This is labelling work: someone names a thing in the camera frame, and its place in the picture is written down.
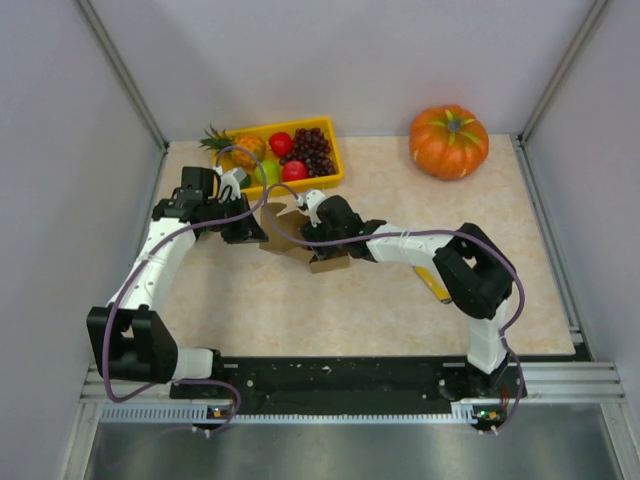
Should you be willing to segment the yellow utility knife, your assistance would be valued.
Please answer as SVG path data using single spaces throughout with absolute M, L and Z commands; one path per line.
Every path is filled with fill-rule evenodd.
M 436 277 L 426 268 L 414 267 L 414 272 L 421 281 L 428 287 L 435 298 L 442 304 L 450 304 L 452 302 L 449 292 L 439 283 Z

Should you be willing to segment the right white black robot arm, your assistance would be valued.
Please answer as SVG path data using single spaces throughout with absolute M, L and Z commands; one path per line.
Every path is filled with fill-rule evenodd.
M 504 380 L 509 354 L 502 343 L 512 294 L 513 266 L 484 232 L 465 223 L 451 233 L 422 233 L 384 220 L 364 221 L 341 196 L 310 190 L 296 200 L 309 221 L 300 228 L 316 257 L 347 254 L 370 262 L 395 262 L 425 269 L 466 315 L 470 391 L 488 396 Z

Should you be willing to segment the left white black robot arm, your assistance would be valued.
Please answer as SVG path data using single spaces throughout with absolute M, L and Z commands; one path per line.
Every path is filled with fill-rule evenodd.
M 87 316 L 103 377 L 152 384 L 187 379 L 209 397 L 224 390 L 227 374 L 219 352 L 179 346 L 162 312 L 174 277 L 201 234 L 217 232 L 228 244 L 267 241 L 242 191 L 249 183 L 240 168 L 183 168 L 180 185 L 154 207 L 127 279 L 106 306 Z

